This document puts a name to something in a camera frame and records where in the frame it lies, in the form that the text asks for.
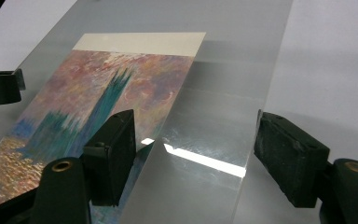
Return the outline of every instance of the white surface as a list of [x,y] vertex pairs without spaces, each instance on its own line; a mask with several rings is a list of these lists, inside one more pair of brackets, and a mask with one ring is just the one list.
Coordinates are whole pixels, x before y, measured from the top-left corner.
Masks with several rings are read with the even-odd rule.
[[195,57],[204,37],[205,33],[84,34],[74,49]]
[[[74,2],[6,0],[0,70],[16,68]],[[358,160],[358,1],[294,2],[265,111],[329,146],[330,161]],[[249,164],[235,223],[318,223],[314,210],[290,209],[261,168],[258,161]]]

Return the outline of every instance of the cypress tree painting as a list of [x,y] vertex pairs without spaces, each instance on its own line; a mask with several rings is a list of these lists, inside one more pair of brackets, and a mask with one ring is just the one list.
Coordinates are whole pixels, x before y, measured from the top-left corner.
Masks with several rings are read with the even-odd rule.
[[94,221],[117,223],[151,148],[141,141],[157,137],[194,56],[73,49],[0,142],[0,203],[36,188],[49,162],[80,156],[111,115],[133,109],[138,153],[119,207],[91,209]]

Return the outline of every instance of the colorful picture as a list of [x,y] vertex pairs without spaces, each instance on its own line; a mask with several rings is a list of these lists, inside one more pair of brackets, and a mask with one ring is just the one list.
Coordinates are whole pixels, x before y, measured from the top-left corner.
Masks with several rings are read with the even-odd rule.
[[[141,141],[157,136],[193,59],[72,50],[0,143],[0,203],[37,187],[50,161],[80,156],[103,123],[127,109],[134,110],[138,150],[133,185],[150,150],[139,151]],[[93,219],[116,223],[130,191],[119,207],[93,207]]]

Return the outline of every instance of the brass screw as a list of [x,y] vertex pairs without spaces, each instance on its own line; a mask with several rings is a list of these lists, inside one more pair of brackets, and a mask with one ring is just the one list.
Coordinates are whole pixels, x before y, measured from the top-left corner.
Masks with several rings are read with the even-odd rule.
[[346,167],[348,167],[350,170],[358,173],[358,162],[355,161],[347,161],[344,163]]
[[72,163],[70,161],[60,161],[54,164],[51,170],[54,172],[62,172],[68,170],[71,167]]

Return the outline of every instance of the painting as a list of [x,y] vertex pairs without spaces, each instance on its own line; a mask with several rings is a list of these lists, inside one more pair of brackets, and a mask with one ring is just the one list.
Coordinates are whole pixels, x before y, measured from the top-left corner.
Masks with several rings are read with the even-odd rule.
[[204,35],[84,35],[1,140],[0,203],[36,188],[50,161],[79,157],[111,115],[133,109],[138,152],[119,207],[91,209],[96,223],[117,223],[151,148],[141,141],[158,136]]

